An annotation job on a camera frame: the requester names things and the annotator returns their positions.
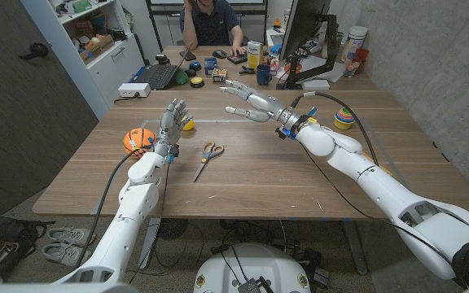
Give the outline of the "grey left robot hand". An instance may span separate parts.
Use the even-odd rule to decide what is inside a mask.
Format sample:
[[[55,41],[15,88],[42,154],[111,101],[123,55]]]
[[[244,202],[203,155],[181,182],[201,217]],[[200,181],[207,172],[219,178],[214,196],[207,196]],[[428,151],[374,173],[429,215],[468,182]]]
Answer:
[[[174,99],[160,118],[160,128],[153,145],[153,151],[159,155],[166,156],[173,145],[175,145],[184,126],[191,120],[187,115],[184,100],[177,102]]]

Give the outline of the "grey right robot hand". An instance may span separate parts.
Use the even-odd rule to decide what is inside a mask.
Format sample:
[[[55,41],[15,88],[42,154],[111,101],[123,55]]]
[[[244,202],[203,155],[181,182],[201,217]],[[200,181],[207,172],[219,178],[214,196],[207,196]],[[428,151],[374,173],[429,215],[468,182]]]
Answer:
[[[276,120],[292,132],[308,119],[306,115],[295,113],[291,107],[282,105],[275,97],[258,93],[255,89],[239,81],[226,80],[226,85],[219,88],[221,92],[234,94],[250,103],[253,110],[237,107],[226,107],[226,112],[242,116],[256,122]]]

